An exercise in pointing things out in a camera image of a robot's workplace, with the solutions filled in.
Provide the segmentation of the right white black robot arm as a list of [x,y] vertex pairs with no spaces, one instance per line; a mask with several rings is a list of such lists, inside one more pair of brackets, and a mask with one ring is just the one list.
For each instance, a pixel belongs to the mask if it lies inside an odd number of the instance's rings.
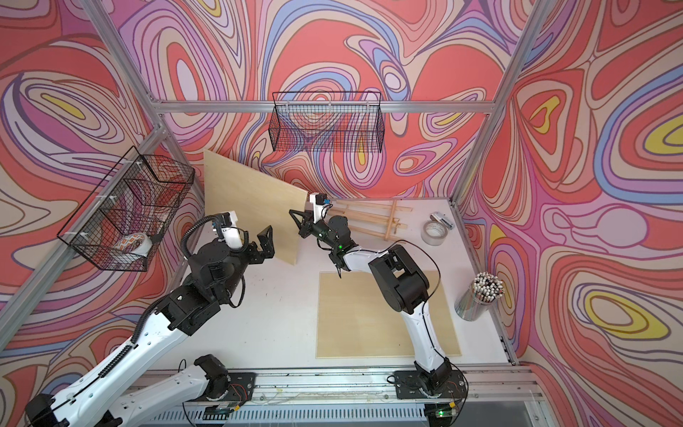
[[399,239],[388,247],[366,249],[352,238],[348,220],[335,216],[318,219],[311,210],[291,209],[302,238],[316,238],[318,247],[326,251],[339,274],[370,274],[388,306],[400,314],[414,348],[414,371],[417,389],[427,398],[443,395],[465,400],[470,391],[467,378],[442,349],[430,318],[430,300],[441,282],[430,283],[417,261]]

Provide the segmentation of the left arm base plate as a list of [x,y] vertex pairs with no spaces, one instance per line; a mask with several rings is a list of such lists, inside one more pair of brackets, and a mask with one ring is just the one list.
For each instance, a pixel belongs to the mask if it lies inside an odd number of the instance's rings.
[[210,379],[201,401],[227,401],[245,403],[254,395],[256,373],[233,372]]

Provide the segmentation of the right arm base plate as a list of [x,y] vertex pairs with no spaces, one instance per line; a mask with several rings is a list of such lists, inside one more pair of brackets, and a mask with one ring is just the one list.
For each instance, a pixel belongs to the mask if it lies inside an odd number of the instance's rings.
[[387,377],[399,400],[464,400],[468,385],[461,371],[425,374],[415,370],[394,371]]

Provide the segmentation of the wooden easel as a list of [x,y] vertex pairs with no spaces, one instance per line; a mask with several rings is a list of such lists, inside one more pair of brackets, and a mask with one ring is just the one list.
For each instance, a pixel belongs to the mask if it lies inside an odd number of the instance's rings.
[[329,210],[332,216],[344,216],[352,231],[384,241],[395,241],[398,233],[407,229],[403,217],[413,208],[398,201],[377,202],[338,199]]

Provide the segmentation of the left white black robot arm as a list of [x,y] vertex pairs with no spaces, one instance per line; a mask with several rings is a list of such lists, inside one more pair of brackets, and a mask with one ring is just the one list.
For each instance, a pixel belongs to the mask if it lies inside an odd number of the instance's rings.
[[273,229],[258,240],[237,226],[233,212],[198,220],[182,237],[190,275],[181,286],[153,302],[133,334],[110,356],[55,395],[41,393],[26,405],[31,426],[141,426],[165,410],[190,400],[220,401],[231,393],[249,399],[229,370],[208,354],[156,384],[129,389],[155,362],[199,331],[227,305],[238,308],[245,295],[245,271],[275,255]]

